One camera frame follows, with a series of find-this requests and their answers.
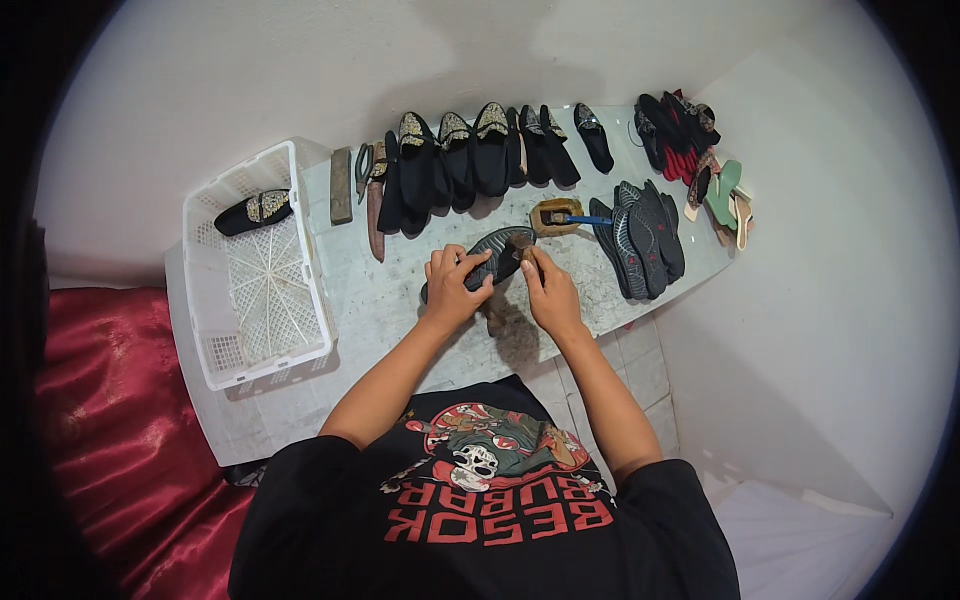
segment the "white plastic basket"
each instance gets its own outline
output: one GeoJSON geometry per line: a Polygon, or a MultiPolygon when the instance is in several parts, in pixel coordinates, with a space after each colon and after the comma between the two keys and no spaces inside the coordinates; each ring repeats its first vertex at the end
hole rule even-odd
{"type": "Polygon", "coordinates": [[[183,203],[187,303],[211,390],[325,361],[333,350],[337,329],[313,250],[302,176],[330,154],[291,138],[226,171],[183,203]],[[291,217],[232,237],[213,226],[225,208],[278,188],[290,189],[291,217]]]}

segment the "brush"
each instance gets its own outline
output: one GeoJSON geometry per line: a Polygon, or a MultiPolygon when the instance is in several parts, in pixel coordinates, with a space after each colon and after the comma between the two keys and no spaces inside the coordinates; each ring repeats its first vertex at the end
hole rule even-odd
{"type": "Polygon", "coordinates": [[[550,222],[553,225],[570,225],[572,223],[580,223],[584,225],[613,225],[612,219],[606,219],[604,217],[575,217],[573,215],[568,215],[565,212],[550,213],[550,222]]]}

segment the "white table surface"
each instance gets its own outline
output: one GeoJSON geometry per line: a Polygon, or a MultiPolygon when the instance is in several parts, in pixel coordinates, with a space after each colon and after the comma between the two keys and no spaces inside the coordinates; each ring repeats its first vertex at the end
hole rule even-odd
{"type": "MultiPolygon", "coordinates": [[[[511,188],[502,201],[478,199],[464,214],[451,211],[443,217],[434,215],[415,239],[407,239],[402,233],[388,235],[383,264],[370,252],[366,201],[359,207],[354,205],[351,223],[332,227],[328,218],[328,163],[304,172],[310,198],[316,199],[310,205],[310,225],[340,334],[334,353],[322,367],[306,363],[242,386],[220,392],[209,390],[190,331],[182,247],[178,243],[167,251],[167,293],[180,367],[217,462],[227,466],[265,458],[292,442],[315,436],[340,397],[416,322],[420,287],[424,283],[423,263],[430,251],[447,243],[469,248],[495,229],[529,225],[530,210],[544,199],[578,198],[585,211],[591,197],[612,205],[613,187],[621,180],[641,187],[645,180],[652,180],[660,191],[673,196],[683,215],[683,183],[667,182],[656,175],[643,149],[636,147],[628,136],[627,128],[632,127],[633,119],[631,107],[594,108],[607,130],[615,161],[607,176],[597,172],[590,162],[587,149],[574,130],[572,112],[572,108],[553,110],[557,122],[570,136],[565,146],[582,176],[573,189],[563,191],[552,182],[543,188],[528,184],[511,188]]],[[[681,216],[679,234],[684,247],[685,275],[653,301],[627,301],[620,296],[612,265],[596,243],[590,226],[581,226],[577,232],[561,237],[542,238],[538,245],[570,272],[580,291],[584,323],[594,335],[601,335],[669,302],[733,261],[732,250],[719,245],[706,215],[695,223],[681,216]]],[[[498,285],[494,300],[498,311],[506,317],[504,334],[491,338],[486,320],[474,315],[440,352],[420,382],[419,392],[493,381],[559,353],[530,316],[522,275],[498,285]]]]}

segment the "skull graphic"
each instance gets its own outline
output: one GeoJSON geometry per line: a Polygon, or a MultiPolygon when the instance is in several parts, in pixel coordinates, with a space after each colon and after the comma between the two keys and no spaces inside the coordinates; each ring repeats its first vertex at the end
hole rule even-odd
{"type": "Polygon", "coordinates": [[[464,451],[454,450],[457,467],[465,468],[481,479],[492,479],[496,475],[496,457],[482,445],[469,444],[464,451]]]}

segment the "white tile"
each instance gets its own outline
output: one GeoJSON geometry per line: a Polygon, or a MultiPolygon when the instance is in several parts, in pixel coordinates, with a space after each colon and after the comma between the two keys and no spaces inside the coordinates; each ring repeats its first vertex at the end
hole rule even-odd
{"type": "Polygon", "coordinates": [[[616,341],[616,331],[605,333],[597,338],[597,346],[613,370],[623,368],[623,356],[620,355],[620,345],[616,341]]]}
{"type": "Polygon", "coordinates": [[[629,365],[660,345],[653,314],[646,314],[635,320],[630,331],[618,327],[614,332],[616,341],[620,345],[620,355],[624,365],[629,365]]]}
{"type": "Polygon", "coordinates": [[[541,404],[556,402],[566,404],[564,384],[560,379],[557,363],[552,358],[524,369],[517,375],[541,404]]]}
{"type": "Polygon", "coordinates": [[[666,366],[663,364],[660,346],[640,356],[624,367],[624,370],[627,372],[630,392],[643,410],[647,410],[670,393],[670,382],[666,378],[666,366]]]}
{"type": "Polygon", "coordinates": [[[593,430],[590,429],[590,421],[587,418],[587,408],[584,406],[584,399],[580,393],[571,394],[566,397],[566,402],[570,407],[570,415],[573,417],[573,423],[577,427],[577,439],[584,445],[590,454],[596,451],[597,442],[593,439],[593,430]]]}
{"type": "Polygon", "coordinates": [[[677,437],[677,422],[673,416],[673,398],[667,396],[645,411],[647,419],[653,425],[660,441],[660,449],[679,449],[680,439],[677,437]]]}
{"type": "Polygon", "coordinates": [[[564,385],[564,393],[567,396],[571,394],[578,394],[580,389],[577,388],[577,382],[573,378],[573,372],[570,370],[570,366],[566,364],[564,357],[557,356],[554,358],[557,361],[557,370],[560,372],[560,381],[564,385]]]}
{"type": "MultiPolygon", "coordinates": [[[[607,362],[610,363],[610,366],[613,367],[613,370],[616,371],[616,374],[620,377],[620,380],[629,388],[630,384],[627,382],[627,372],[624,371],[623,361],[620,359],[620,345],[616,342],[615,338],[615,333],[611,331],[597,338],[597,344],[600,346],[600,351],[602,351],[607,358],[607,362]]],[[[557,356],[554,360],[557,361],[557,370],[560,372],[560,380],[564,385],[566,394],[569,396],[579,393],[580,389],[577,387],[577,382],[573,378],[573,372],[570,371],[570,367],[566,364],[563,356],[557,356]]]]}

